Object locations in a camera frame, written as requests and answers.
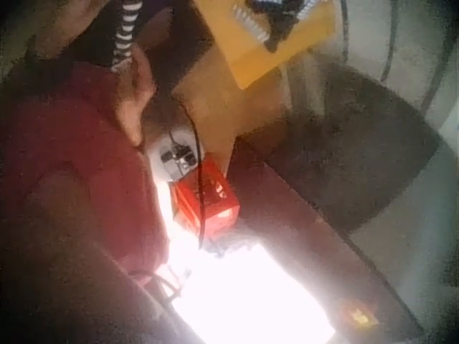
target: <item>small electronic device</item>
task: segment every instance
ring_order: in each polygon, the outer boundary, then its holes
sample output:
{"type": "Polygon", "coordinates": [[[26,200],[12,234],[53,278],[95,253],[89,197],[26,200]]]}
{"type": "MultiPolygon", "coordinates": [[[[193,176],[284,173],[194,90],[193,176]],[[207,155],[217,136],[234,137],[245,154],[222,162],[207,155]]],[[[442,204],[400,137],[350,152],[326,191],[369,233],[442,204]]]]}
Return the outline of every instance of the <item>small electronic device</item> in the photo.
{"type": "Polygon", "coordinates": [[[178,181],[185,177],[190,171],[197,167],[198,160],[194,156],[193,150],[188,145],[173,144],[171,150],[168,150],[161,156],[164,168],[171,176],[172,181],[178,181]]]}

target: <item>black and white striped sleeve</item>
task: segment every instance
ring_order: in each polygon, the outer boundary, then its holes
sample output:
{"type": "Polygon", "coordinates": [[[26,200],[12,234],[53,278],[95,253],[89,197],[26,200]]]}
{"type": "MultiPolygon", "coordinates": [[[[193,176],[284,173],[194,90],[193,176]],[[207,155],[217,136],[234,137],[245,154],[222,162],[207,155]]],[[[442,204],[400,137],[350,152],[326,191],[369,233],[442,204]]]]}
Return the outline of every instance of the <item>black and white striped sleeve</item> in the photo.
{"type": "Polygon", "coordinates": [[[121,5],[121,20],[115,34],[115,49],[111,67],[114,72],[125,63],[131,62],[133,30],[141,7],[142,0],[124,0],[121,5]]]}

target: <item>dark red surface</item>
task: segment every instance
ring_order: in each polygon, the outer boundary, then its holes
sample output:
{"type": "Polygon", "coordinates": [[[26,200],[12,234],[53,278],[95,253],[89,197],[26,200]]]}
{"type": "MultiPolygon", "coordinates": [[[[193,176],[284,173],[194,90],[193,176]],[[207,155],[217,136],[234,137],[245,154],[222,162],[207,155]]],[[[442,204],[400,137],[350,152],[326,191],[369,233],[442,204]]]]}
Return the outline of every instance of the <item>dark red surface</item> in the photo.
{"type": "Polygon", "coordinates": [[[16,216],[41,178],[70,169],[90,192],[101,244],[128,272],[151,271],[166,258],[166,235],[148,170],[113,119],[114,87],[109,70],[76,64],[52,96],[18,105],[2,152],[2,206],[16,216]]]}
{"type": "Polygon", "coordinates": [[[351,343],[393,343],[422,334],[375,266],[240,138],[227,178],[240,201],[241,220],[307,287],[351,343]],[[352,308],[377,324],[352,321],[352,308]]]}

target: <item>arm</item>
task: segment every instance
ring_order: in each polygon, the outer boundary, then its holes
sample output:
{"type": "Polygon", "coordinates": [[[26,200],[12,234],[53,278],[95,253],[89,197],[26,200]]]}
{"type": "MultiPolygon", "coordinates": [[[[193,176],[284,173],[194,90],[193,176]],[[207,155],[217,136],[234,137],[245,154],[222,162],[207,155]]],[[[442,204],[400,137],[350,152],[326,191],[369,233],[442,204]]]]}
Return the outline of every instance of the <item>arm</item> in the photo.
{"type": "Polygon", "coordinates": [[[2,232],[2,299],[29,322],[80,327],[80,335],[110,326],[131,333],[129,343],[141,333],[174,334],[158,303],[94,244],[95,227],[76,175],[60,171],[40,181],[23,216],[2,232]]]}

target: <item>wire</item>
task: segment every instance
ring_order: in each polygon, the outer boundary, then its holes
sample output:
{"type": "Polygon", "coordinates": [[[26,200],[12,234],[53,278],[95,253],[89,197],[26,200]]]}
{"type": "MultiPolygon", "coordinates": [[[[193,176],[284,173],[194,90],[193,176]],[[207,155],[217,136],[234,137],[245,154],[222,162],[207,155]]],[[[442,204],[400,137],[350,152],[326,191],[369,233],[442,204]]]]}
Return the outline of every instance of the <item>wire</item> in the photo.
{"type": "Polygon", "coordinates": [[[196,143],[196,150],[197,150],[197,179],[198,179],[198,201],[199,201],[199,236],[198,236],[198,249],[202,249],[204,245],[204,237],[206,233],[206,206],[204,202],[204,182],[203,182],[203,175],[202,175],[202,152],[201,152],[201,144],[199,143],[199,134],[196,128],[196,123],[194,123],[193,119],[191,118],[187,108],[183,104],[182,101],[179,99],[172,97],[172,99],[179,104],[180,108],[184,111],[185,116],[187,116],[188,121],[191,124],[191,128],[194,134],[194,142],[196,143]]]}

